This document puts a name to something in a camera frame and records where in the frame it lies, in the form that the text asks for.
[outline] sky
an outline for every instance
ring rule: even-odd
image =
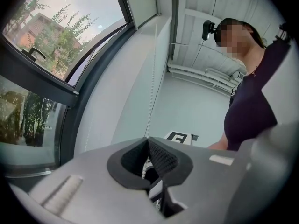
[[[68,18],[75,12],[79,14],[73,19],[76,22],[81,16],[90,14],[91,20],[98,17],[95,24],[82,33],[83,40],[90,40],[99,34],[102,30],[109,27],[119,19],[123,18],[121,8],[117,0],[39,0],[39,3],[49,5],[50,8],[44,10],[37,9],[32,12],[33,15],[42,13],[51,18],[62,7],[70,4],[68,7]],[[60,25],[65,26],[69,19],[65,19]]]

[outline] woman's arm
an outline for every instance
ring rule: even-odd
[[[225,136],[225,133],[223,132],[223,135],[221,136],[220,140],[211,146],[208,147],[209,149],[218,149],[218,150],[227,150],[228,148],[228,139]]]

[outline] woman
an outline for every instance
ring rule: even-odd
[[[247,74],[232,93],[222,137],[209,148],[237,151],[244,140],[277,124],[262,88],[283,61],[289,45],[277,40],[265,49],[251,25],[231,18],[218,25],[214,38],[218,46],[244,63]]]

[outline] glass pane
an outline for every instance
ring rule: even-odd
[[[0,76],[0,162],[6,173],[57,166],[54,136],[60,107]]]
[[[88,44],[100,41],[106,28],[123,24],[118,0],[25,0],[3,34],[21,50],[40,50],[46,59],[34,52],[36,63],[63,79]]]
[[[70,78],[68,84],[74,86],[76,82],[78,81],[79,77],[81,76],[82,72],[84,71],[85,67],[89,64],[89,62],[93,59],[93,57],[98,53],[99,50],[102,49],[102,47],[112,38],[108,38],[106,41],[104,41],[101,45],[99,45],[76,69],[75,73]]]

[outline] white ceiling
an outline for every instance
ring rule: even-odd
[[[212,67],[228,75],[235,71],[246,73],[240,61],[227,57],[216,47],[214,35],[207,41],[201,38],[205,20],[211,20],[217,26],[227,17],[251,24],[268,45],[283,23],[270,0],[179,0],[176,43],[185,45],[175,45],[172,63],[202,71]]]

